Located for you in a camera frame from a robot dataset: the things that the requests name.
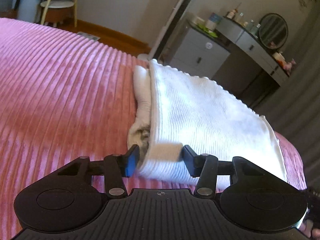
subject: white folded garment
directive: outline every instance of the white folded garment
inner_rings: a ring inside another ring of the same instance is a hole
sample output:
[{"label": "white folded garment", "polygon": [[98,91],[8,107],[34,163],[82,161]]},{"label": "white folded garment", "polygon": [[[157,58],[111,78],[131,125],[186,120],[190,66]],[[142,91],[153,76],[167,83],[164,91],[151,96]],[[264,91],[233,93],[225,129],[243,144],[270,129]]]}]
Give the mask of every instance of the white folded garment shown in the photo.
[{"label": "white folded garment", "polygon": [[[144,146],[140,175],[196,184],[180,156],[183,145],[190,145],[197,154],[215,155],[221,161],[244,157],[286,181],[278,140],[264,116],[255,114],[215,81],[152,60],[150,70],[135,67],[133,82],[138,109],[128,147],[134,143]],[[217,188],[228,186],[229,177],[219,176]]]}]

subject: ribbed black plate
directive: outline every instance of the ribbed black plate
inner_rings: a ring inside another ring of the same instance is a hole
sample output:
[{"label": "ribbed black plate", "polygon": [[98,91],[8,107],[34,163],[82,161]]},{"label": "ribbed black plate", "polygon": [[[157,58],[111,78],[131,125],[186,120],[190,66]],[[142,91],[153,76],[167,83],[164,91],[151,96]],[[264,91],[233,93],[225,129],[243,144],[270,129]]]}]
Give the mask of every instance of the ribbed black plate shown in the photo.
[{"label": "ribbed black plate", "polygon": [[111,200],[90,224],[71,232],[48,234],[25,229],[16,240],[307,239],[297,229],[276,234],[250,232],[232,224],[211,200],[198,199],[188,189],[134,189],[124,199]]}]

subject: curtain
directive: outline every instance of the curtain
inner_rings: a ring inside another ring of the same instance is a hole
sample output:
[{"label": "curtain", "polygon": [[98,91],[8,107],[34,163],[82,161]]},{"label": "curtain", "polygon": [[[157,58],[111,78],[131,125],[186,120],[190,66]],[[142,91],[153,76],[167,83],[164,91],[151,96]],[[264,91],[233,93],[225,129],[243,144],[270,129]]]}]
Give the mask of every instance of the curtain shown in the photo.
[{"label": "curtain", "polygon": [[285,53],[297,69],[255,111],[299,151],[308,186],[320,189],[320,2]]}]

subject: pink corduroy fabric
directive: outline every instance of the pink corduroy fabric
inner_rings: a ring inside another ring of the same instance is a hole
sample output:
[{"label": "pink corduroy fabric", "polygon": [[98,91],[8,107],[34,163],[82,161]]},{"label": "pink corduroy fabric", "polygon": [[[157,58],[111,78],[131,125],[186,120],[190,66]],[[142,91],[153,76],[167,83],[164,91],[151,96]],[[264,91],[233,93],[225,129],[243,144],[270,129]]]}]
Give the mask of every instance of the pink corduroy fabric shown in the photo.
[{"label": "pink corduroy fabric", "polygon": [[[0,239],[21,230],[13,201],[23,188],[79,156],[93,161],[126,152],[135,65],[146,67],[79,35],[0,18]],[[305,188],[298,152],[277,136],[288,182]],[[189,187],[137,177],[124,182],[128,192]],[[103,191],[101,178],[93,185]]]}]

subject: wooden clothes rack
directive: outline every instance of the wooden clothes rack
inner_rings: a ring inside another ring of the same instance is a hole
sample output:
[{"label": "wooden clothes rack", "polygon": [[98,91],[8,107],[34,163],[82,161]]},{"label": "wooden clothes rack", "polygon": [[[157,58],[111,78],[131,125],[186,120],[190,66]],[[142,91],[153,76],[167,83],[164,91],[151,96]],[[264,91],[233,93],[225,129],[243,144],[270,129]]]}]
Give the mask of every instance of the wooden clothes rack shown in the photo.
[{"label": "wooden clothes rack", "polygon": [[[41,22],[40,22],[41,25],[44,25],[45,17],[47,15],[50,2],[51,2],[51,0],[47,0],[47,3],[46,3],[44,10],[42,12],[42,17],[41,17]],[[74,6],[73,6],[74,25],[75,25],[75,27],[77,27],[77,2],[78,2],[78,0],[74,0],[73,2],[74,2]]]}]

